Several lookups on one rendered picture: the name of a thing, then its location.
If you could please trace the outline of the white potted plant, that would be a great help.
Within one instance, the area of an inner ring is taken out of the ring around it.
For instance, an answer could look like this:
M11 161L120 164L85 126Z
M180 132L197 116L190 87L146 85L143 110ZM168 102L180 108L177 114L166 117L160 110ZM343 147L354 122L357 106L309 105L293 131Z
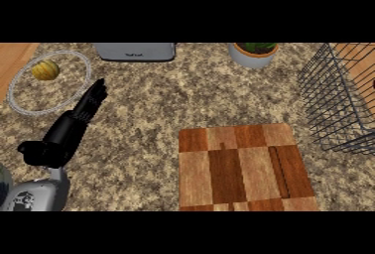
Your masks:
M273 49L262 54L247 52L237 43L228 44L228 55L236 64L247 68L265 67L276 55L278 46L273 46Z

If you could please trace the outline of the clear glass plate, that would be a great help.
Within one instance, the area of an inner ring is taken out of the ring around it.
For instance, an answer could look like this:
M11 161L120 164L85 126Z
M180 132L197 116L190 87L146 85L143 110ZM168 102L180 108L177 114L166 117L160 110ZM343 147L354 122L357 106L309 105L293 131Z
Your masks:
M53 79L36 79L32 69L53 62L58 74ZM78 52L60 50L29 60L8 83L5 101L23 115L44 115L63 109L75 102L91 83L91 62Z

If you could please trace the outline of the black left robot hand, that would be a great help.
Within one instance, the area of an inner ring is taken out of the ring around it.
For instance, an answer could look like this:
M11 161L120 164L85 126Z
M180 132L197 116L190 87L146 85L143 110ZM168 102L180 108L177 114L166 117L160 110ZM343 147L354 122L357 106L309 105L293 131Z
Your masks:
M106 86L100 78L82 95L75 108L60 115L42 140L23 141L17 146L27 165L56 169L67 163L104 98Z

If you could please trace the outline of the yellow-green pear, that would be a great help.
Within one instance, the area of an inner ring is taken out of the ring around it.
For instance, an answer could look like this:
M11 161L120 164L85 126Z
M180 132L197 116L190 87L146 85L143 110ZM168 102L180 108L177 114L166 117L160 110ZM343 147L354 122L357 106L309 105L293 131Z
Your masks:
M58 66L50 60L39 61L32 66L32 76L36 80L54 80L58 74L60 74Z

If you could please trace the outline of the silver toaster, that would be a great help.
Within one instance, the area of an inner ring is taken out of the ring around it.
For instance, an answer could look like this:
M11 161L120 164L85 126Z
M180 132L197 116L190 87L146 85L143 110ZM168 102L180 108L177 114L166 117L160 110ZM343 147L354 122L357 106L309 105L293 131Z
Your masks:
M98 57L107 62L169 62L174 43L92 43Z

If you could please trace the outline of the patchwork wooden cutting board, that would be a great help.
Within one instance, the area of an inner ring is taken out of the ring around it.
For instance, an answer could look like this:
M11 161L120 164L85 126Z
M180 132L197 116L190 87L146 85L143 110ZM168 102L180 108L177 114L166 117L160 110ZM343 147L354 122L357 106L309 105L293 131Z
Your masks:
M178 131L178 208L317 210L284 123Z

